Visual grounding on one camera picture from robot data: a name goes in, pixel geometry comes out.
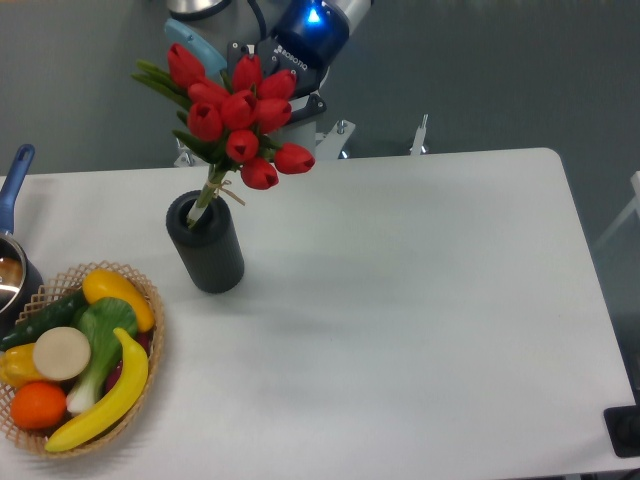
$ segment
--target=black vase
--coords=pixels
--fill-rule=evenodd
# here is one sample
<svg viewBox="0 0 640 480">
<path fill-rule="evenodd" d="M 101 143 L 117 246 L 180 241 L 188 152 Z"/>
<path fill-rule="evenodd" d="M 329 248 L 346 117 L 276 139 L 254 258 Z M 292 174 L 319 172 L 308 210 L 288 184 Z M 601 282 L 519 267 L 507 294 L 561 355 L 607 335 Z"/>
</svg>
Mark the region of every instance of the black vase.
<svg viewBox="0 0 640 480">
<path fill-rule="evenodd" d="M 178 197 L 167 212 L 167 231 L 193 283 L 208 293 L 235 287 L 244 274 L 244 259 L 226 202 L 214 198 L 196 225 L 189 229 L 187 214 L 199 191 Z"/>
</svg>

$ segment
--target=blue light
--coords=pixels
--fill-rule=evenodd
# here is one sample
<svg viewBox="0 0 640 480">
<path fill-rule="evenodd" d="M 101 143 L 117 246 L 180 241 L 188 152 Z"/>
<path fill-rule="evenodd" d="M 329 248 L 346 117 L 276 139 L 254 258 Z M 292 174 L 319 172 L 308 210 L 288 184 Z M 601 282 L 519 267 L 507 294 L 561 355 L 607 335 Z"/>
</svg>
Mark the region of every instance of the blue light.
<svg viewBox="0 0 640 480">
<path fill-rule="evenodd" d="M 312 8 L 309 11 L 309 17 L 307 18 L 307 23 L 320 23 L 320 16 L 315 8 Z"/>
</svg>

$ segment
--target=pot handle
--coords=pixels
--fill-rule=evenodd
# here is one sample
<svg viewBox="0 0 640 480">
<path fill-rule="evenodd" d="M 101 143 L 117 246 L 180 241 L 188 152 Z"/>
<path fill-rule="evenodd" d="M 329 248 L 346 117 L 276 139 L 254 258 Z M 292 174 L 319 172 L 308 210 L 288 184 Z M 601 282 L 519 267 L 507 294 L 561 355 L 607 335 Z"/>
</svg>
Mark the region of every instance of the pot handle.
<svg viewBox="0 0 640 480">
<path fill-rule="evenodd" d="M 36 153 L 33 145 L 21 145 L 0 190 L 0 232 L 13 233 L 13 211 L 22 181 Z"/>
</svg>

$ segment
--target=orange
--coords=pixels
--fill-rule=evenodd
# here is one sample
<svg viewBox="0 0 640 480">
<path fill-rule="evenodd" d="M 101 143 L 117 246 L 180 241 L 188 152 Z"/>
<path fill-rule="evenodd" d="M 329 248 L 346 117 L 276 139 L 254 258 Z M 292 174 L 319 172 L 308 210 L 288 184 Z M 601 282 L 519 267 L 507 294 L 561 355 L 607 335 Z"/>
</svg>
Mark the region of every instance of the orange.
<svg viewBox="0 0 640 480">
<path fill-rule="evenodd" d="M 53 427 L 64 417 L 67 397 L 59 385 L 28 383 L 16 392 L 11 402 L 11 418 L 25 430 Z"/>
</svg>

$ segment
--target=wicker basket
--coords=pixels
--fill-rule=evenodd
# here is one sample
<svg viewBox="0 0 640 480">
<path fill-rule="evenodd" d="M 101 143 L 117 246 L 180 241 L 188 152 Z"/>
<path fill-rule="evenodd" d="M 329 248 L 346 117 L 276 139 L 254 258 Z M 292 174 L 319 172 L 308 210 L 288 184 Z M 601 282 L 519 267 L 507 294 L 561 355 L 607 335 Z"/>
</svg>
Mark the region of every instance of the wicker basket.
<svg viewBox="0 0 640 480">
<path fill-rule="evenodd" d="M 149 302 L 155 316 L 155 326 L 153 329 L 153 339 L 151 342 L 151 355 L 149 357 L 149 378 L 142 391 L 142 395 L 136 401 L 135 405 L 105 434 L 95 438 L 94 440 L 80 445 L 72 450 L 61 453 L 49 453 L 44 449 L 47 437 L 41 432 L 27 432 L 21 430 L 14 425 L 9 414 L 11 401 L 16 390 L 10 385 L 0 382 L 0 430 L 6 434 L 6 437 L 13 441 L 18 448 L 27 450 L 33 454 L 46 458 L 70 458 L 92 452 L 106 445 L 108 442 L 117 437 L 134 419 L 140 408 L 145 402 L 149 393 L 149 388 L 153 383 L 158 370 L 158 363 L 162 355 L 164 345 L 164 308 L 162 299 L 158 294 L 158 290 L 151 282 L 129 265 L 119 265 L 117 263 L 101 262 L 99 264 L 90 263 L 88 265 L 79 265 L 70 268 L 66 273 L 59 273 L 58 276 L 49 280 L 47 284 L 42 285 L 37 294 L 31 297 L 31 303 L 27 304 L 24 311 L 20 314 L 17 322 L 23 321 L 31 313 L 43 308 L 45 305 L 63 297 L 74 290 L 80 288 L 82 280 L 91 271 L 97 268 L 104 268 L 122 274 L 129 279 L 131 283 L 138 289 L 140 293 Z"/>
</svg>

